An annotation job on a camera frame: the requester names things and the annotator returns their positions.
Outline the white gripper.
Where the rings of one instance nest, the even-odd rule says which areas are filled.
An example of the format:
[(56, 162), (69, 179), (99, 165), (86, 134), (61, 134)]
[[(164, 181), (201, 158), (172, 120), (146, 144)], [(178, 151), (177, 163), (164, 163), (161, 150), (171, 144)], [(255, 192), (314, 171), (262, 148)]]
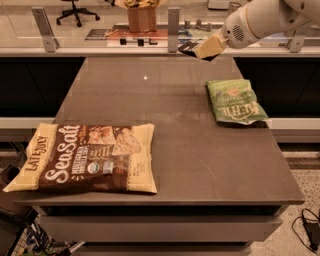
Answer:
[(259, 40), (252, 30), (252, 11), (248, 7), (240, 7), (231, 13), (222, 26), (223, 36), (214, 34), (201, 42), (194, 50), (197, 58), (204, 59), (221, 54), (226, 46), (245, 48)]

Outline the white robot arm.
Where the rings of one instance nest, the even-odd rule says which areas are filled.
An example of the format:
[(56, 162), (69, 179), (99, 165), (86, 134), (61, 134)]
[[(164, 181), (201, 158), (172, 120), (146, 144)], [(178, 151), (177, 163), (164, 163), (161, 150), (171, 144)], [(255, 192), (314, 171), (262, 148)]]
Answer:
[(200, 59), (226, 47), (242, 49), (275, 33), (320, 23), (320, 0), (252, 0), (231, 13), (222, 27), (194, 50)]

